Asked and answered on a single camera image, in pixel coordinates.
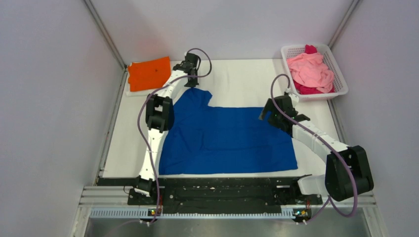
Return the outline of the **blue printed t-shirt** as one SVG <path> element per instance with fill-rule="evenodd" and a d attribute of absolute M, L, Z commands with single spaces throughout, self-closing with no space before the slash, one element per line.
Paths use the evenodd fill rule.
<path fill-rule="evenodd" d="M 297 169 L 291 137 L 258 117 L 261 107 L 211 107 L 208 91 L 186 90 L 174 105 L 174 125 L 159 174 L 262 173 Z"/>

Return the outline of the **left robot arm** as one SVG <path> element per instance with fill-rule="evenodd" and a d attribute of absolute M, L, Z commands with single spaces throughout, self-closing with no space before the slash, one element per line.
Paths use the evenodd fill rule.
<path fill-rule="evenodd" d="M 138 118 L 144 115 L 147 131 L 140 131 L 145 141 L 145 156 L 133 186 L 146 204 L 158 199 L 156 161 L 161 153 L 165 136 L 174 124 L 174 98 L 183 87 L 198 85 L 200 56 L 187 51 L 184 59 L 176 64 L 162 88 L 151 92 L 141 107 Z"/>

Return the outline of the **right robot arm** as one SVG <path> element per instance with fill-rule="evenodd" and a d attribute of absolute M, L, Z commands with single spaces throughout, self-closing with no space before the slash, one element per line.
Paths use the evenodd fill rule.
<path fill-rule="evenodd" d="M 288 93 L 269 98 L 259 116 L 303 143 L 326 165 L 324 174 L 299 178 L 298 185 L 290 189 L 291 200 L 304 203 L 310 195 L 322 195 L 343 201 L 355 193 L 372 191 L 375 184 L 365 149 L 359 145 L 351 147 L 317 128 L 309 117 L 294 108 L 296 99 Z"/>

